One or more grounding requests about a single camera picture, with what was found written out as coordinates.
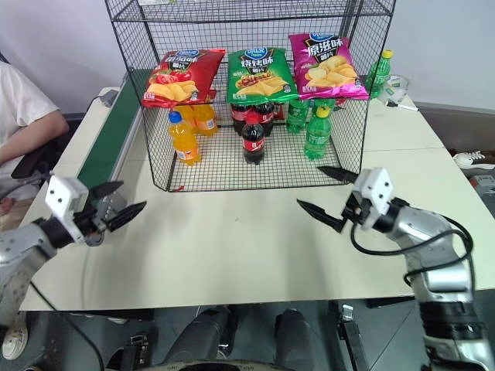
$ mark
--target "blue bottle cap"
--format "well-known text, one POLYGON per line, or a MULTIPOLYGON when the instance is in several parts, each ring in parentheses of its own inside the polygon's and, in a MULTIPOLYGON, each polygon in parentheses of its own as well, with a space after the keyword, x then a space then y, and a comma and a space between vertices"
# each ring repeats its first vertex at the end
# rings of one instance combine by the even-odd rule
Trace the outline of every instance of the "blue bottle cap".
POLYGON ((169 120, 171 124, 178 124, 183 120, 183 117, 180 115, 180 112, 172 111, 169 113, 169 120))

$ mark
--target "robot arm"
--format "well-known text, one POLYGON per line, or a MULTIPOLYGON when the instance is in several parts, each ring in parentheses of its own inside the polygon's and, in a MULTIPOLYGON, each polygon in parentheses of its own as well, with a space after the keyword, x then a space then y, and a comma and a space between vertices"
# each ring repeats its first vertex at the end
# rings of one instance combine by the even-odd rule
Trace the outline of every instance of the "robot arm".
POLYGON ((121 185, 108 182, 87 189, 77 179, 53 175, 45 200, 53 215, 0 233, 0 330, 12 325, 32 276, 58 249, 72 242, 84 243, 89 236, 105 230, 116 230, 141 212, 146 203, 128 206, 110 220, 97 216, 92 203, 121 185))
POLYGON ((401 199, 391 200, 392 184, 384 168, 363 170, 353 174, 341 168, 322 167, 333 178, 353 182, 353 192, 342 212, 342 219, 325 213, 311 203, 298 203, 311 216, 341 232, 351 220, 351 241, 361 252, 391 256, 404 254, 410 284, 425 329, 425 347, 431 370, 478 369, 495 370, 495 363, 486 340, 485 326, 476 317, 473 307, 471 236, 453 220, 430 211, 415 209, 401 199), (453 230, 451 223, 459 230, 453 230), (373 228, 384 233, 401 248, 396 251, 367 250, 356 241, 354 233, 373 228), (453 249, 453 235, 457 234, 466 246, 466 254, 459 258, 453 249))

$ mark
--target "person's arm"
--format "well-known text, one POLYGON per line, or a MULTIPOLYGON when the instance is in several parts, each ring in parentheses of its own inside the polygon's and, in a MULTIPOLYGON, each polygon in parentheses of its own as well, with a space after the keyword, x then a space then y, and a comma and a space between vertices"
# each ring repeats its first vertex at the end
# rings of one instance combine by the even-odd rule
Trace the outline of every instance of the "person's arm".
POLYGON ((69 125, 59 111, 41 117, 31 125, 17 131, 0 147, 0 166, 16 157, 34 151, 68 131, 69 125))

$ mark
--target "metal wire basket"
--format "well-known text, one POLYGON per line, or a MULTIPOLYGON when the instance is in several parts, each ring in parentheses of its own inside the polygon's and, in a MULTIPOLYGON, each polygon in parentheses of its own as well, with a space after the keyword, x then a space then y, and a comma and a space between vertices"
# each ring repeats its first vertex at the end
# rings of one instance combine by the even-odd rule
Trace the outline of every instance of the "metal wire basket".
MULTIPOLYGON (((128 75, 139 100, 149 74, 163 55, 178 49, 285 48, 292 68, 288 35, 330 32, 350 39, 356 72, 364 80, 387 38, 395 0, 106 0, 108 14, 128 75)), ((332 165, 359 172, 363 156, 367 100, 349 99, 332 114, 326 156, 311 162, 302 153, 304 133, 289 134, 276 121, 260 165, 243 158, 226 103, 227 62, 220 64, 212 105, 220 130, 198 137, 200 163, 187 166, 176 157, 169 138, 168 110, 142 108, 153 182, 166 191, 268 189, 342 184, 316 167, 332 165)))

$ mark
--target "orange soda bottle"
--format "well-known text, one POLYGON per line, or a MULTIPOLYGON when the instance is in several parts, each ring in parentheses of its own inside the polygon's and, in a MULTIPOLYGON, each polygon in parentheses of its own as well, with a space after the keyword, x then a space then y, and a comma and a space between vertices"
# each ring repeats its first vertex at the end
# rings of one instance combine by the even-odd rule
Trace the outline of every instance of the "orange soda bottle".
POLYGON ((190 106, 175 106, 173 110, 179 112, 183 117, 183 121, 190 125, 193 133, 196 133, 196 120, 194 119, 193 109, 190 106))
POLYGON ((201 161, 198 142, 189 123, 185 122, 181 114, 176 111, 169 113, 169 120, 169 134, 180 161, 187 165, 194 165, 195 162, 201 161))
POLYGON ((209 104, 193 105, 194 119, 196 120, 196 131, 203 135, 211 136, 218 130, 215 121, 215 111, 209 104))

